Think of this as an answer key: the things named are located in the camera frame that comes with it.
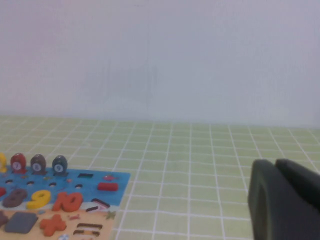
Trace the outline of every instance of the blue board section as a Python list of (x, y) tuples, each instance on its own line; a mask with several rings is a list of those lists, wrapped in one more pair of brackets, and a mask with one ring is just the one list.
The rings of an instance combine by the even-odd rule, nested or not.
[[(31, 195), (39, 190), (49, 190), (51, 201), (54, 203), (58, 193), (67, 192), (82, 193), (84, 202), (99, 199), (110, 205), (119, 206), (130, 179), (130, 173), (67, 169), (67, 176), (54, 176), (50, 167), (46, 168), (46, 175), (33, 175), (30, 167), (25, 174), (12, 173), (8, 166), (7, 173), (0, 174), (0, 187), (6, 189), (6, 194), (0, 197), (0, 201), (6, 198), (14, 189), (25, 189), (28, 193), (24, 202), (31, 201)], [(99, 183), (117, 183), (118, 191), (101, 191), (97, 189)]]

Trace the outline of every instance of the wooden puzzle board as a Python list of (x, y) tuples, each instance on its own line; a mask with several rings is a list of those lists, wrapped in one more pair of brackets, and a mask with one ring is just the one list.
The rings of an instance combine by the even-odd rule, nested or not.
[[(12, 173), (11, 167), (8, 166), (7, 168), (6, 173), (0, 173), (0, 188), (6, 189), (6, 194), (0, 197), (0, 210), (9, 219), (16, 212), (24, 212), (35, 213), (38, 220), (31, 231), (26, 234), (5, 232), (5, 225), (3, 225), (0, 228), (2, 240), (34, 240), (40, 237), (41, 239), (48, 240), (105, 240), (109, 238), (116, 212), (119, 209), (130, 179), (129, 173), (67, 169), (67, 176), (54, 176), (52, 168), (46, 169), (46, 175), (34, 175), (30, 167), (27, 167), (27, 172), (24, 174)], [(98, 190), (97, 186), (99, 183), (117, 183), (118, 190)], [(8, 197), (11, 191), (17, 189), (27, 191), (27, 197), (23, 200), (23, 203), (13, 208), (4, 207), (2, 205), (3, 200)], [(32, 194), (39, 190), (51, 192), (50, 202), (38, 209), (27, 209), (26, 203), (31, 201)], [(67, 194), (82, 194), (83, 203), (79, 210), (74, 212), (64, 212), (62, 209), (52, 211), (58, 194), (62, 192), (66, 192)], [(42, 219), (51, 219), (55, 214), (59, 214), (62, 220), (65, 221), (66, 229), (56, 231), (50, 237), (44, 236), (43, 229), (40, 229), (40, 222)], [(99, 229), (91, 226), (77, 227), (78, 224), (94, 224), (102, 226), (102, 228)], [(98, 232), (98, 236), (93, 234), (74, 234), (76, 230), (85, 230), (88, 233), (95, 231)]]

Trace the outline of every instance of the orange plus sign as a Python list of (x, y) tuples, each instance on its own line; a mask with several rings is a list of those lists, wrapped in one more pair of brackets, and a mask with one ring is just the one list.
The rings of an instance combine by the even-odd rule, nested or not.
[(40, 228), (44, 229), (43, 234), (51, 237), (55, 231), (63, 231), (67, 227), (66, 222), (62, 221), (60, 214), (55, 214), (51, 219), (42, 219)]

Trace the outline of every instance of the white wall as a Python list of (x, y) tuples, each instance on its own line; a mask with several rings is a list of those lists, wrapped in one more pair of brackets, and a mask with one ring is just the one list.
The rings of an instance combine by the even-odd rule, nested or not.
[(319, 0), (0, 1), (0, 114), (320, 127)]

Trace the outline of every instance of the table surface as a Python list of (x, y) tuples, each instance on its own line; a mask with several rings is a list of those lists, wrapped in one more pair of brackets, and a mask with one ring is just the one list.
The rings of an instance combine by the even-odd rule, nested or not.
[(0, 116), (1, 151), (131, 173), (110, 240), (251, 240), (254, 159), (320, 170), (320, 130)]

